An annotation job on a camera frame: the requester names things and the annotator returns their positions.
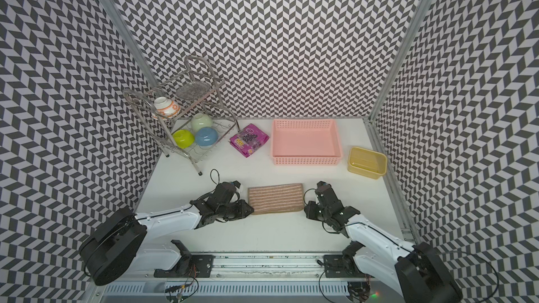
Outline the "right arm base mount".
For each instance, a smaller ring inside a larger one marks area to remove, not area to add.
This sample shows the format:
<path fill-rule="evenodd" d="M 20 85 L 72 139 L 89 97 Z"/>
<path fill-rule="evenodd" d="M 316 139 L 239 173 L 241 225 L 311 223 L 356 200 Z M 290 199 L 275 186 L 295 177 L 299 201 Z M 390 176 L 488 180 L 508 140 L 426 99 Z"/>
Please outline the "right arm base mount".
<path fill-rule="evenodd" d="M 364 248 L 364 245 L 357 241 L 350 244 L 338 254 L 328 254 L 323 256 L 323 260 L 317 260 L 317 264 L 324 268 L 327 278 L 367 278 L 367 274 L 360 272 L 354 257 L 356 253 Z"/>

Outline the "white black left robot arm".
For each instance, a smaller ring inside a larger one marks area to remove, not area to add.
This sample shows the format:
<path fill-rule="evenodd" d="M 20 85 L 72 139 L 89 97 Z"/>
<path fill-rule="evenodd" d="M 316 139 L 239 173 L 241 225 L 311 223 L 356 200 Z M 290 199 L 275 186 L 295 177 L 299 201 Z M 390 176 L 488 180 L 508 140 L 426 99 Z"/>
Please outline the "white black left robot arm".
<path fill-rule="evenodd" d="M 159 278 L 187 277 L 198 267 L 179 239 L 181 231 L 204 228 L 215 222 L 245 219 L 254 208 L 239 195 L 240 183 L 221 182 L 187 205 L 157 213 L 116 211 L 79 248 L 84 271 L 97 286 L 116 281 L 126 272 L 149 272 Z"/>

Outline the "brown striped square dishcloth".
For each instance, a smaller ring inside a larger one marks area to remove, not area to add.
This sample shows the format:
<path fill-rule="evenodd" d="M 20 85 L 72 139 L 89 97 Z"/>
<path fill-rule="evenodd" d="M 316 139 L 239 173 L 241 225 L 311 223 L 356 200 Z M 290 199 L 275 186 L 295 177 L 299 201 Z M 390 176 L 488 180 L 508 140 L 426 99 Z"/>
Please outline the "brown striped square dishcloth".
<path fill-rule="evenodd" d="M 297 212 L 304 206 L 303 192 L 300 183 L 251 187 L 248 204 L 254 209 L 254 215 Z"/>

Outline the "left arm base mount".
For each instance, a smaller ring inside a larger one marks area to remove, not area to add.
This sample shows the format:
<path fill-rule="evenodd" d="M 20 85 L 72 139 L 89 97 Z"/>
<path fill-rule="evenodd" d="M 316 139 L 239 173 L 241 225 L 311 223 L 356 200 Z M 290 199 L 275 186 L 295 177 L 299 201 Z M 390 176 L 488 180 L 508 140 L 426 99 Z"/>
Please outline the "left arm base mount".
<path fill-rule="evenodd" d="M 169 270 L 156 269 L 154 278 L 209 278 L 213 269 L 214 255 L 193 255 L 180 240 L 172 240 L 171 243 L 180 252 L 181 258 Z"/>

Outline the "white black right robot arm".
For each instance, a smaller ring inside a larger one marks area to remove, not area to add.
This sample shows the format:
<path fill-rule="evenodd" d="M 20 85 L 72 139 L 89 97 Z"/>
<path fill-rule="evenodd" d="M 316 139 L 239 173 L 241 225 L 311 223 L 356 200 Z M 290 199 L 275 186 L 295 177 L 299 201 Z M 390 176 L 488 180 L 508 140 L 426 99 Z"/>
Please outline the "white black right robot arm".
<path fill-rule="evenodd" d="M 373 224 L 352 206 L 344 206 L 324 181 L 314 190 L 304 212 L 336 234 L 351 240 L 343 257 L 352 269 L 373 276 L 400 294 L 405 302 L 461 302 L 463 292 L 436 248 L 413 244 Z"/>

